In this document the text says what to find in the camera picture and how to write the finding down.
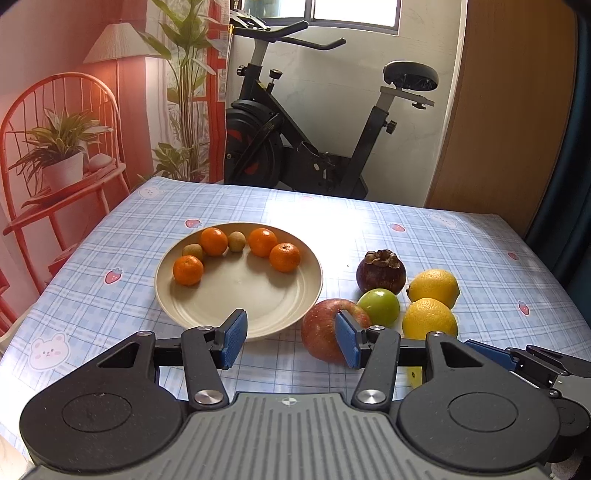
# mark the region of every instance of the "potted plant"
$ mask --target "potted plant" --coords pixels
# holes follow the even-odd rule
[[[98,143],[100,134],[112,132],[89,111],[56,114],[43,109],[48,127],[35,127],[25,131],[27,143],[34,145],[30,152],[12,165],[17,175],[23,175],[28,183],[39,173],[43,174],[52,192],[57,192],[82,180],[82,166],[86,146]]]

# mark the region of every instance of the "blue curtain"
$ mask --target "blue curtain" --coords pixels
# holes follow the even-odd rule
[[[548,190],[525,241],[591,325],[591,38],[589,23],[580,17],[578,35],[569,123]]]

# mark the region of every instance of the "white pot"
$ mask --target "white pot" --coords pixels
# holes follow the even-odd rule
[[[43,167],[43,175],[52,192],[57,192],[82,180],[84,152],[78,152],[59,163]]]

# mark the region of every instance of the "bike handlebar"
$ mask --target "bike handlebar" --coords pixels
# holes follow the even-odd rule
[[[340,47],[341,45],[345,45],[347,43],[347,41],[344,38],[340,38],[338,40],[335,40],[332,43],[327,43],[326,45],[321,45],[319,43],[312,43],[310,41],[301,40],[299,38],[291,38],[291,37],[278,38],[277,41],[291,43],[294,45],[300,45],[302,47],[313,48],[314,50],[332,50],[333,48]]]
[[[256,40],[274,43],[283,37],[300,32],[306,28],[308,28],[308,22],[302,20],[277,30],[258,30],[255,28],[234,27],[233,33],[234,35],[239,35],[240,37],[254,38]]]

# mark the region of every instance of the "tablecloth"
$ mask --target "tablecloth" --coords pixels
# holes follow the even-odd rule
[[[321,300],[358,299],[360,259],[368,250],[389,248],[409,280],[428,268],[457,277],[462,294],[453,313],[461,340],[502,348],[534,343],[591,360],[587,323],[499,216],[157,177],[90,233],[18,330],[0,362],[0,434],[23,452],[18,418],[36,392],[138,330],[179,336],[181,327],[155,299],[155,269],[179,239],[235,221],[276,226],[307,243],[324,272]],[[402,317],[410,302],[404,291],[398,298]],[[398,398],[410,389],[400,370]],[[298,325],[245,344],[234,367],[220,373],[230,397],[237,391],[338,391],[348,398],[360,376],[311,357]],[[181,368],[163,368],[160,384],[187,397]]]

